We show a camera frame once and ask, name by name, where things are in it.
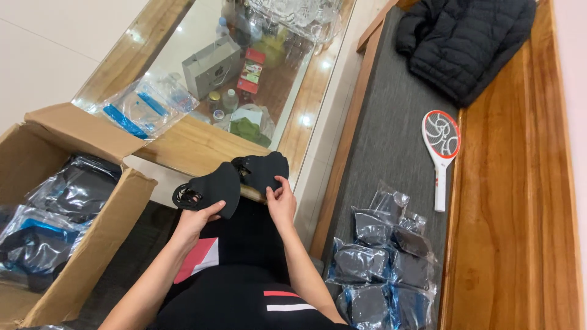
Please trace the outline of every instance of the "black puffer jacket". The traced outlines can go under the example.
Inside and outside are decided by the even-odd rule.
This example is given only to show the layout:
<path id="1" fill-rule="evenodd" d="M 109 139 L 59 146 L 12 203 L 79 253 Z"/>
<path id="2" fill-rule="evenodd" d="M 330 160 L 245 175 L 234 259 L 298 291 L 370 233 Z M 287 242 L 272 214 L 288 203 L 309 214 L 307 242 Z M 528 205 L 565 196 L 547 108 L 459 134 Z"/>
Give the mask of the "black puffer jacket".
<path id="1" fill-rule="evenodd" d="M 535 12 L 535 0 L 421 0 L 401 19 L 396 49 L 467 107 L 528 38 Z"/>

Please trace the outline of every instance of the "electric fly swatter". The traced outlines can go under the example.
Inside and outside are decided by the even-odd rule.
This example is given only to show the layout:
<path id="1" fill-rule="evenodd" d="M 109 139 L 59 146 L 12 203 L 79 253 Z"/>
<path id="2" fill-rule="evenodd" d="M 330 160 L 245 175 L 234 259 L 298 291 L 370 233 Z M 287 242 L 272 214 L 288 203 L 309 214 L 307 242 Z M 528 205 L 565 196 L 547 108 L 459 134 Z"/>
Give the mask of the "electric fly swatter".
<path id="1" fill-rule="evenodd" d="M 422 136 L 436 167 L 436 197 L 434 210 L 446 209 L 446 168 L 461 147 L 461 132 L 457 123 L 440 110 L 428 112 L 422 120 Z"/>

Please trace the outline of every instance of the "green cloth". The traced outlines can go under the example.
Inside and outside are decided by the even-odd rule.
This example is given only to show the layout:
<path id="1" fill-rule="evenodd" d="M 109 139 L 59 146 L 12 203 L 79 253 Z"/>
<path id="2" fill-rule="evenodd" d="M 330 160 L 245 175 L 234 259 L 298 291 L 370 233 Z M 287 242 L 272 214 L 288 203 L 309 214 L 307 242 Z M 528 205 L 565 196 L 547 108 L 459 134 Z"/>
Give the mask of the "green cloth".
<path id="1" fill-rule="evenodd" d="M 271 145 L 271 139 L 261 134 L 259 125 L 253 124 L 247 117 L 230 122 L 230 133 L 264 146 L 265 148 Z"/>

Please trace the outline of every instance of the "red stripe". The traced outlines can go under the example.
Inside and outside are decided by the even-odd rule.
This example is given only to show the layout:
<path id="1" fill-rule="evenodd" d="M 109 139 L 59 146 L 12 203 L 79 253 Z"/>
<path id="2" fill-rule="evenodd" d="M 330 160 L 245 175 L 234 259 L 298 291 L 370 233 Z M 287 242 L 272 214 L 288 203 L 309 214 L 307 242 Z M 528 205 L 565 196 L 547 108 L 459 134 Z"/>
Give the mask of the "red stripe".
<path id="1" fill-rule="evenodd" d="M 296 295 L 296 294 L 291 293 L 291 292 L 286 292 L 286 291 L 263 291 L 263 294 L 265 296 L 279 295 L 279 296 L 282 296 L 282 297 L 285 296 L 285 297 L 298 297 L 299 298 L 299 295 Z"/>

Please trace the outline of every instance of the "cardboard flap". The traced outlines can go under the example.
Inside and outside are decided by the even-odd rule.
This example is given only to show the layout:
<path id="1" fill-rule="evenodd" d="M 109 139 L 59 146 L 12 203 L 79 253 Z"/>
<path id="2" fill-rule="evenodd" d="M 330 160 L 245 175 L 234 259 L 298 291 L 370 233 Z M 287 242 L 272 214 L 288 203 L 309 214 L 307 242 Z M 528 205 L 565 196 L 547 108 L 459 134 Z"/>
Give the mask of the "cardboard flap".
<path id="1" fill-rule="evenodd" d="M 157 181 L 127 169 L 55 282 L 21 327 L 75 319 L 108 263 L 128 236 Z"/>
<path id="2" fill-rule="evenodd" d="M 104 159 L 122 163 L 122 158 L 144 146 L 134 137 L 105 120 L 96 118 L 71 103 L 61 103 L 25 114 L 27 123 L 36 123 L 78 147 Z"/>

